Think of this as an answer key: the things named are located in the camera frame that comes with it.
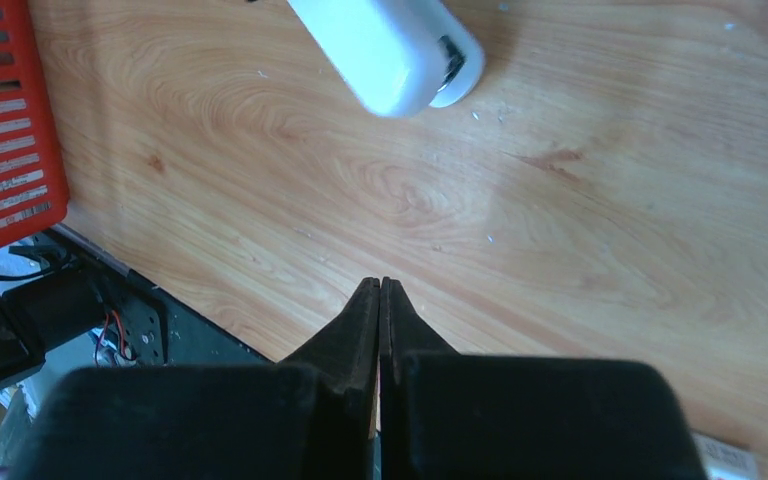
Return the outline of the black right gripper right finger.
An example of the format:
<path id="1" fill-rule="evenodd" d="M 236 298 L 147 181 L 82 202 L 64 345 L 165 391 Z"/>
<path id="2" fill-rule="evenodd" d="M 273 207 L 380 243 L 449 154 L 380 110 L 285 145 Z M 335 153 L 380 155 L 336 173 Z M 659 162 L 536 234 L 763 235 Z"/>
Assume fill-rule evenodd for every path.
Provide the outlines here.
<path id="1" fill-rule="evenodd" d="M 456 354 L 417 313 L 402 283 L 385 277 L 379 301 L 380 469 L 383 479 L 412 479 L 405 358 L 412 352 Z"/>

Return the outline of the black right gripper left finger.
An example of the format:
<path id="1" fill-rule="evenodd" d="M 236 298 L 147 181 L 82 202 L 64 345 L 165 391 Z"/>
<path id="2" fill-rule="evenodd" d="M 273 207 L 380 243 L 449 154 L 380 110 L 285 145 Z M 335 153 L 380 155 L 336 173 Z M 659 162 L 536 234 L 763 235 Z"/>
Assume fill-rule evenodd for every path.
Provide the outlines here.
<path id="1" fill-rule="evenodd" d="M 380 281 L 365 278 L 342 311 L 282 360 L 317 375 L 304 445 L 305 479 L 373 477 Z"/>

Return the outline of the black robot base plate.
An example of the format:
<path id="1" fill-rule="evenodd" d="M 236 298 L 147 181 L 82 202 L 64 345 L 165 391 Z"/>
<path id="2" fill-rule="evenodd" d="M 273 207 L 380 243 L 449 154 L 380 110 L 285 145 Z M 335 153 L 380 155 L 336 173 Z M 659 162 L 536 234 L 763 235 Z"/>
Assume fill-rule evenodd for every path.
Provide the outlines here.
<path id="1" fill-rule="evenodd" d="M 90 331 L 93 355 L 110 347 L 127 366 L 268 361 L 143 275 L 54 230 L 8 252 L 41 268 L 0 274 L 0 390 Z"/>

